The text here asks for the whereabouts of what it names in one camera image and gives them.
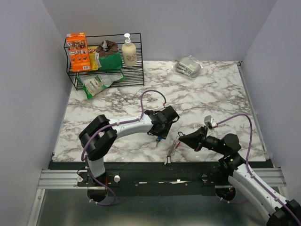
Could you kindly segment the red handled key organizer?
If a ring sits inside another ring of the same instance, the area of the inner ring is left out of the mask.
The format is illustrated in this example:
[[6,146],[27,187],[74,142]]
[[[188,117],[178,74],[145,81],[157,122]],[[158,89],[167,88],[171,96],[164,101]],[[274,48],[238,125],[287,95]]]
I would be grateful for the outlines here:
[[178,141],[178,140],[173,141],[173,143],[171,144],[171,146],[169,147],[168,152],[167,152],[168,157],[174,156],[174,154],[176,152],[176,149],[177,149],[177,147],[179,146],[180,143],[181,142]]

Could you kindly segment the blue tagged key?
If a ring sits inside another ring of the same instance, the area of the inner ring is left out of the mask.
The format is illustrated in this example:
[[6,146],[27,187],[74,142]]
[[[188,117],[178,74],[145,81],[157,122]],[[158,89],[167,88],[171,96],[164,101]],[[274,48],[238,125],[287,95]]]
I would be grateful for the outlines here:
[[157,138],[156,138],[156,145],[155,145],[156,148],[158,147],[158,145],[159,145],[159,143],[161,142],[161,140],[162,140],[161,137],[157,137]]

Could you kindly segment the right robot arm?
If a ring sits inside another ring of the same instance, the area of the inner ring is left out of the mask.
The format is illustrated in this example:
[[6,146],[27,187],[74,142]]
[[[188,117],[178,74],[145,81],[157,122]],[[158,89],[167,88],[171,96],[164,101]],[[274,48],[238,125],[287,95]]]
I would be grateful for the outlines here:
[[239,190],[259,211],[268,226],[299,226],[301,206],[292,199],[288,200],[261,179],[243,159],[241,146],[235,134],[227,134],[222,139],[207,135],[207,127],[202,126],[190,134],[178,133],[178,140],[194,151],[201,148],[212,150],[223,157],[219,159],[217,181],[223,185],[230,183]]

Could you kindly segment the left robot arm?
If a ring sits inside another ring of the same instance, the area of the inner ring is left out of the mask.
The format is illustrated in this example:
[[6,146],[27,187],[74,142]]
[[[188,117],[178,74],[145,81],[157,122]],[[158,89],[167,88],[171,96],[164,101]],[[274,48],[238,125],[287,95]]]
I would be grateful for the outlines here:
[[173,123],[180,116],[168,106],[162,111],[146,110],[140,117],[125,120],[109,120],[104,114],[97,116],[80,134],[79,140],[84,148],[82,161],[90,169],[89,182],[99,186],[104,182],[104,156],[115,140],[136,133],[146,133],[166,139]]

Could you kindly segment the clear plastic wrapped package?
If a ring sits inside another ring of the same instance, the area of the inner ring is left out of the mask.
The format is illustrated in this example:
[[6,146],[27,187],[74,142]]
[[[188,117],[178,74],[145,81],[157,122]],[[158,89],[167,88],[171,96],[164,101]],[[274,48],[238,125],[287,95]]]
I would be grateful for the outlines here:
[[176,60],[175,69],[191,78],[196,78],[200,75],[203,66],[193,56],[184,56]]

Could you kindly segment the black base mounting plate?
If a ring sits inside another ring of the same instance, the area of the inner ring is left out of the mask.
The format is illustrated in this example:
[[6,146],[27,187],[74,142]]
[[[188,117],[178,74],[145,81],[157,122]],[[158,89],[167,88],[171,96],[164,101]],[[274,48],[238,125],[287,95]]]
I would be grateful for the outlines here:
[[221,195],[235,196],[235,188],[222,177],[216,162],[106,162],[105,173],[95,182],[79,162],[52,162],[49,170],[86,170],[79,173],[84,181],[78,189],[86,189],[89,198],[101,200],[105,196],[171,196]]

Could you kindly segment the cream pump soap bottle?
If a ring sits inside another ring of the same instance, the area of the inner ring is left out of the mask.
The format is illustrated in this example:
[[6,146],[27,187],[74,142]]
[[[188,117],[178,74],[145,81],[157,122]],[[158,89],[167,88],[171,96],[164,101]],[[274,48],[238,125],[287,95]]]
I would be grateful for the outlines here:
[[125,43],[122,45],[122,55],[124,64],[126,66],[132,67],[137,63],[137,54],[136,54],[136,46],[131,42],[130,34],[125,33]]

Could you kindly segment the green white snack bag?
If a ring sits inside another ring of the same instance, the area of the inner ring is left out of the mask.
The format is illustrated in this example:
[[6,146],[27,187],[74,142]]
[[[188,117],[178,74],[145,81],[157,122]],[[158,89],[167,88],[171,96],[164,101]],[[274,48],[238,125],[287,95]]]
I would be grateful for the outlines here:
[[122,72],[96,73],[76,77],[76,80],[82,85],[87,99],[92,99],[95,95],[110,87],[114,82],[123,81],[124,79],[125,76]]

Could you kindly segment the green brown bag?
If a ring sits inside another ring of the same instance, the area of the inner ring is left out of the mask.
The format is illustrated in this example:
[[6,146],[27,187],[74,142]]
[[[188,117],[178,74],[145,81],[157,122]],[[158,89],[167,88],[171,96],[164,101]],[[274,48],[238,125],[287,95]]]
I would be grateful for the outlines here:
[[100,71],[110,71],[122,68],[122,59],[117,43],[109,40],[97,46],[95,59]]

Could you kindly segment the yellow snack bag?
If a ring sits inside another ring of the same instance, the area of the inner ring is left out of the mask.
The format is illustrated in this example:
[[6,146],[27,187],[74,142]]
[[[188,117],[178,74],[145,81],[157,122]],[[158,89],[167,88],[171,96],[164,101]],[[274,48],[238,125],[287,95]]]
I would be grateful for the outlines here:
[[91,70],[92,71],[98,70],[98,65],[97,65],[97,62],[96,62],[96,59],[95,59],[96,49],[97,49],[97,46],[89,46],[88,47],[89,61],[90,61],[90,64],[91,64]]

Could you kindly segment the orange product box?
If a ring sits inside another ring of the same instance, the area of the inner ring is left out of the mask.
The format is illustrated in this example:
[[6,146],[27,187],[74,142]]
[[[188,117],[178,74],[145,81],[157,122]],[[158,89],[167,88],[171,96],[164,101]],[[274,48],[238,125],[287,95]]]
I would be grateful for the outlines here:
[[73,72],[91,70],[86,34],[84,32],[69,33],[66,35],[66,43],[71,61],[71,70]]

